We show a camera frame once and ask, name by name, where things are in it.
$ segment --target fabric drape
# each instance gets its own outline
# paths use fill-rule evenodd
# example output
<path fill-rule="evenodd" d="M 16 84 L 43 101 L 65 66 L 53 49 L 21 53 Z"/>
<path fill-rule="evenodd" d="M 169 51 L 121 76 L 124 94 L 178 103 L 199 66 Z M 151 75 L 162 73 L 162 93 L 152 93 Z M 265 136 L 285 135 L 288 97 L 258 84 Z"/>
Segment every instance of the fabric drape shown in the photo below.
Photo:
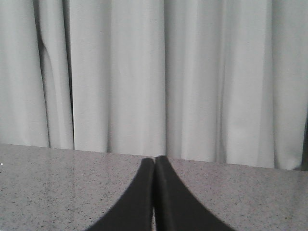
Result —
<path fill-rule="evenodd" d="M 2 0 L 0 142 L 293 169 L 308 1 Z"/>

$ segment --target table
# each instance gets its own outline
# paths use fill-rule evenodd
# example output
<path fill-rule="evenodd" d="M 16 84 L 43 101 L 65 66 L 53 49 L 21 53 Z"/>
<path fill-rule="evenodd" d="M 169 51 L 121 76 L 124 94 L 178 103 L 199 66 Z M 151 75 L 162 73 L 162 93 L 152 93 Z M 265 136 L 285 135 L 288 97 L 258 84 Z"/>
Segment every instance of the table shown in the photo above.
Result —
<path fill-rule="evenodd" d="M 144 156 L 0 144 L 0 230 L 83 231 Z M 305 231 L 308 172 L 170 159 L 199 201 L 238 231 Z"/>

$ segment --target speckled gray surface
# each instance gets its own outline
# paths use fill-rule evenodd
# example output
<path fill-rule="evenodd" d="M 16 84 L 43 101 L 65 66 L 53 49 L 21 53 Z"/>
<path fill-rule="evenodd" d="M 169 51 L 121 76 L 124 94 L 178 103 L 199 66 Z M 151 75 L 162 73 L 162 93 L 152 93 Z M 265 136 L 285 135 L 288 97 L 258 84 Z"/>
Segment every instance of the speckled gray surface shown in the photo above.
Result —
<path fill-rule="evenodd" d="M 142 158 L 0 144 L 0 230 L 85 230 L 121 196 Z M 308 230 L 308 172 L 171 163 L 237 231 Z"/>

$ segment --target granite countertop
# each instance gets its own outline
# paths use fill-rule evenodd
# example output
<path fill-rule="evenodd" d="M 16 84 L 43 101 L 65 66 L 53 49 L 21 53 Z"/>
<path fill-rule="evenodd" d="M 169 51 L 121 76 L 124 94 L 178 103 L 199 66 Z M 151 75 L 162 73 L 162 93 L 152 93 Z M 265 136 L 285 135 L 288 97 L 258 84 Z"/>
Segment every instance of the granite countertop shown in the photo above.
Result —
<path fill-rule="evenodd" d="M 142 158 L 0 144 L 0 230 L 85 230 L 118 200 Z M 308 230 L 308 172 L 170 161 L 238 231 Z"/>

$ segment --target white curtain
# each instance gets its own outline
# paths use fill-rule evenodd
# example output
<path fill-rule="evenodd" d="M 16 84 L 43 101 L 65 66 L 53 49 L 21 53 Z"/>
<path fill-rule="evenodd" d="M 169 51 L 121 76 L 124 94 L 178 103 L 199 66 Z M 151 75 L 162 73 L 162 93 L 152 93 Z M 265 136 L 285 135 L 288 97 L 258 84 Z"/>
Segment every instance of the white curtain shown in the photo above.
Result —
<path fill-rule="evenodd" d="M 2 0 L 0 142 L 301 164 L 306 0 Z"/>

